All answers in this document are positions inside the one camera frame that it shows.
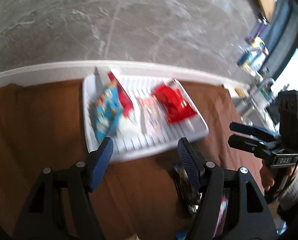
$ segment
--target brown fabric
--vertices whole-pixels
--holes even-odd
[[[182,82],[209,127],[197,142],[207,160],[236,170],[246,166],[260,185],[261,161],[227,145],[229,124],[240,118],[222,87]],[[44,167],[54,170],[84,159],[82,81],[22,88],[0,88],[0,224],[11,234],[29,189]],[[190,225],[169,176],[179,161],[173,150],[110,165],[90,199],[107,239],[174,239]],[[74,234],[68,196],[64,195],[69,232]]]

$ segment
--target white plastic tray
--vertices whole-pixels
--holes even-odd
[[[151,96],[151,90],[162,84],[170,82],[170,78],[147,77],[147,76],[116,76],[125,89],[133,104],[135,98],[146,98]],[[178,140],[186,137],[189,141],[195,141],[206,135],[209,130],[196,106],[185,92],[182,85],[176,80],[183,96],[188,100],[191,107],[198,113],[180,123],[168,124],[166,120],[162,123],[162,134],[150,136],[141,134],[134,138],[112,138],[114,151],[110,162],[123,162],[139,159],[150,155],[162,153],[177,147]],[[92,103],[96,102],[103,93],[103,85],[99,76],[90,75],[83,80],[83,116],[85,140],[88,151],[98,149],[98,142],[91,125],[90,110]]]

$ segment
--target human hand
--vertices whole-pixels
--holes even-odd
[[[294,170],[295,166],[288,167],[286,170],[286,175],[290,176]],[[295,175],[298,172],[298,166],[295,170]],[[260,177],[262,186],[265,188],[265,191],[270,190],[274,185],[273,174],[269,168],[266,166],[265,160],[262,160],[262,168],[260,169]]]

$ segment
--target black sleeve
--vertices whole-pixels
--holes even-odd
[[[281,206],[277,210],[281,219],[285,220],[288,229],[279,237],[279,240],[298,239],[298,202],[290,209],[284,211]]]

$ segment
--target blue gripper pad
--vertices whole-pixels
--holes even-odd
[[[181,138],[178,141],[178,154],[181,159],[185,171],[188,175],[191,185],[199,192],[201,188],[200,184],[200,171],[191,157],[191,153],[194,153],[187,138]]]
[[[87,165],[91,171],[89,191],[93,192],[102,181],[113,153],[113,141],[105,137],[96,151],[90,152],[87,157]]]

